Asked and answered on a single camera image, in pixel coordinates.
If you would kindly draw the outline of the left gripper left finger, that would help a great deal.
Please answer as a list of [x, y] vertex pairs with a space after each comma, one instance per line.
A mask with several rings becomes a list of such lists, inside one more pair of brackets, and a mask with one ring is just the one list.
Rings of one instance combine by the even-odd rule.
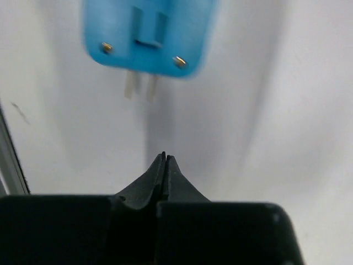
[[1, 199], [2, 264], [150, 264], [165, 154], [114, 195]]

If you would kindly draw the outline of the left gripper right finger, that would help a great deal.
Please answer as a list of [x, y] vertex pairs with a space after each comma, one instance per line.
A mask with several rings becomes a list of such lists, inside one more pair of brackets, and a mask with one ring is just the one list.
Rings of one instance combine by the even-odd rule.
[[167, 157], [157, 204], [157, 264], [302, 264], [290, 217], [274, 203], [211, 202]]

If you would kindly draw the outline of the small blue adapter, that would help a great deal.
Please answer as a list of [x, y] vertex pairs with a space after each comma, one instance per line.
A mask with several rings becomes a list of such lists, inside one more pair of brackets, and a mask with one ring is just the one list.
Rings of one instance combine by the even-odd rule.
[[152, 102], [159, 77], [200, 68], [216, 8], [217, 1], [83, 1], [84, 46], [97, 63], [127, 71], [126, 98], [147, 73]]

